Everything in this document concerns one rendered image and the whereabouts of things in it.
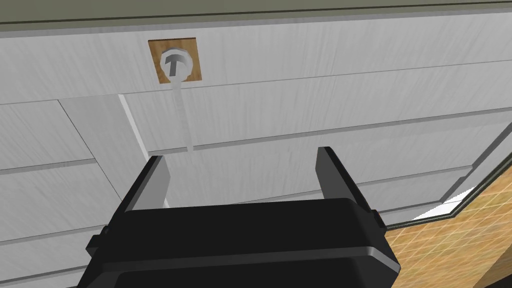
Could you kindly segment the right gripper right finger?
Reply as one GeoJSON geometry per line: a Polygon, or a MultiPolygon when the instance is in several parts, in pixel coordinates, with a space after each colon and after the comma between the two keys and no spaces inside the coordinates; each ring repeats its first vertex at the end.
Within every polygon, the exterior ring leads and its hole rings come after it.
{"type": "Polygon", "coordinates": [[[371,210],[360,189],[350,177],[335,151],[329,146],[317,149],[315,172],[324,199],[349,199],[363,210],[371,210]]]}

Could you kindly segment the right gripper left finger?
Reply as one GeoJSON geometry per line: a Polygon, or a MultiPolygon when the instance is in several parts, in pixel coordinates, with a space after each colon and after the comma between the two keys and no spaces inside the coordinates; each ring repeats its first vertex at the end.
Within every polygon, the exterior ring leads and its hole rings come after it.
{"type": "Polygon", "coordinates": [[[121,202],[121,211],[169,208],[166,197],[170,180],[165,157],[151,156],[121,202]]]}

